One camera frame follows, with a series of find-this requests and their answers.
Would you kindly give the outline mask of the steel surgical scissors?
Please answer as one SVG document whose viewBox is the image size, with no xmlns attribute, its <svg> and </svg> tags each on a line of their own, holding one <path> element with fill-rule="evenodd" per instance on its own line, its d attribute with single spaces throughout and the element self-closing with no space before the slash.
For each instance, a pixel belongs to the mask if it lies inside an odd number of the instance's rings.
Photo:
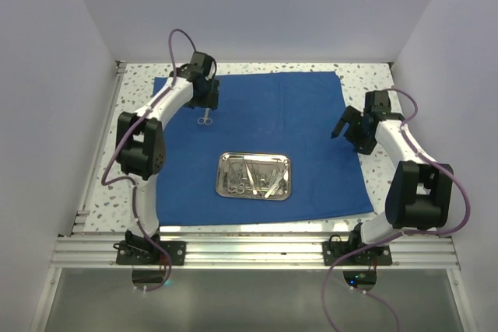
<svg viewBox="0 0 498 332">
<path fill-rule="evenodd" d="M 212 118 L 209 116 L 211 112 L 210 108 L 206 108 L 204 114 L 197 119 L 199 125 L 210 126 L 212 124 Z"/>
</svg>

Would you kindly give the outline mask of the blue surgical drape cloth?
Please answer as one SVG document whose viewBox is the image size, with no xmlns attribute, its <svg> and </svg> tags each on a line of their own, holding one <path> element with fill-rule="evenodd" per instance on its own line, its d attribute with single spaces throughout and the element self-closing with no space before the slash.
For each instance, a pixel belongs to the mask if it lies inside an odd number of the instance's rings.
<svg viewBox="0 0 498 332">
<path fill-rule="evenodd" d="M 331 132 L 345 110 L 332 72 L 224 75 L 212 124 L 181 108 L 164 130 L 167 156 L 156 182 L 161 225 L 242 225 L 335 218 L 371 212 L 359 158 Z M 217 194 L 225 152 L 283 154 L 291 166 L 284 201 Z"/>
</svg>

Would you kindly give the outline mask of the stainless steel instrument tray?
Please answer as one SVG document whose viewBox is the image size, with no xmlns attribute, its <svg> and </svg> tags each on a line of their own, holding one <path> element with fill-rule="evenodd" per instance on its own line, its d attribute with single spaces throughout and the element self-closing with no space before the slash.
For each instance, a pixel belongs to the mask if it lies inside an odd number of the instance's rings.
<svg viewBox="0 0 498 332">
<path fill-rule="evenodd" d="M 241 196 L 232 195 L 227 191 L 228 161 L 244 162 L 247 160 L 250 167 L 254 184 L 258 190 L 258 195 L 252 192 Z M 278 188 L 269 198 L 265 194 L 274 176 L 284 171 Z M 249 153 L 249 152 L 225 152 L 219 157 L 216 174 L 216 193 L 222 197 L 264 200 L 264 201 L 284 201 L 290 197 L 292 191 L 292 170 L 291 161 L 288 156 L 282 154 Z"/>
</svg>

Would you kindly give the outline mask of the steel scalpel handle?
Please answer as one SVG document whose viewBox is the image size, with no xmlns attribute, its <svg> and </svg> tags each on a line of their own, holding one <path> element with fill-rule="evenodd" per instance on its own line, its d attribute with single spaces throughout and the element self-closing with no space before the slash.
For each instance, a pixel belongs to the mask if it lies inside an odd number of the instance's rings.
<svg viewBox="0 0 498 332">
<path fill-rule="evenodd" d="M 268 190 L 265 194 L 265 198 L 269 198 L 272 196 L 275 192 L 275 190 L 278 188 L 280 180 L 283 178 L 284 171 L 279 171 L 273 178 L 272 183 L 269 185 Z"/>
</svg>

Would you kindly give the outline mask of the steel forceps with ring handles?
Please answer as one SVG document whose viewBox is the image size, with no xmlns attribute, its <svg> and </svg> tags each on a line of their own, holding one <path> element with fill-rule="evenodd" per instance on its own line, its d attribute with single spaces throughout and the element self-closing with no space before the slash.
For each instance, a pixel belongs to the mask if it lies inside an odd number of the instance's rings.
<svg viewBox="0 0 498 332">
<path fill-rule="evenodd" d="M 232 195 L 241 196 L 252 192 L 252 186 L 245 164 L 243 162 L 228 161 L 227 191 Z"/>
</svg>

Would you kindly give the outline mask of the steel tweezers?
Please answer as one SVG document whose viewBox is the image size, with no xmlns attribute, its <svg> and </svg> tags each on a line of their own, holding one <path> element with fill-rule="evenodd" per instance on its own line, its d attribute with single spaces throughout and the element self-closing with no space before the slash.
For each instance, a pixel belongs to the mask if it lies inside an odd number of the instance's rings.
<svg viewBox="0 0 498 332">
<path fill-rule="evenodd" d="M 251 185 L 251 190 L 252 190 L 252 194 L 254 196 L 258 195 L 258 190 L 254 184 L 254 178 L 252 176 L 252 173 L 251 173 L 251 170 L 250 170 L 250 167 L 248 165 L 248 162 L 246 159 L 244 159 L 244 166 L 245 166 L 245 169 L 246 169 L 246 174 L 247 174 L 247 178 L 249 179 L 249 183 Z"/>
</svg>

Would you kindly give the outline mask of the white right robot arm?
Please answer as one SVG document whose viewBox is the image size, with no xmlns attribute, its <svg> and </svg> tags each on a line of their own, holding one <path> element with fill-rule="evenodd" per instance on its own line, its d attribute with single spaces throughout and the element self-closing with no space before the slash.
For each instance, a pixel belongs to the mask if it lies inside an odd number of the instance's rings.
<svg viewBox="0 0 498 332">
<path fill-rule="evenodd" d="M 376 145 L 382 145 L 395 167 L 384 211 L 357 224 L 349 234 L 346 253 L 353 263 L 366 263 L 374 255 L 374 245 L 389 236 L 446 224 L 453 182 L 440 170 L 453 170 L 437 163 L 416 141 L 408 120 L 392 110 L 387 89 L 367 92 L 361 111 L 346 107 L 331 133 L 333 138 L 339 135 L 362 155 L 370 155 Z"/>
</svg>

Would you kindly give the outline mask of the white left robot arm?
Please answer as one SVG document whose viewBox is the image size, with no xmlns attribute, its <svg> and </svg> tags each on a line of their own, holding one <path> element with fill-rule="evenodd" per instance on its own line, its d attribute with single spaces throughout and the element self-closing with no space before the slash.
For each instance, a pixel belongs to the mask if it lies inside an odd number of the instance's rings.
<svg viewBox="0 0 498 332">
<path fill-rule="evenodd" d="M 152 239 L 160 224 L 156 213 L 156 180 L 166 161 L 164 128 L 183 107 L 218 108 L 219 80 L 214 57 L 194 52 L 191 60 L 175 68 L 152 99 L 134 112 L 123 112 L 117 120 L 116 162 L 131 177 L 132 213 L 130 231 L 142 237 L 134 254 L 144 264 L 153 264 L 162 253 Z"/>
</svg>

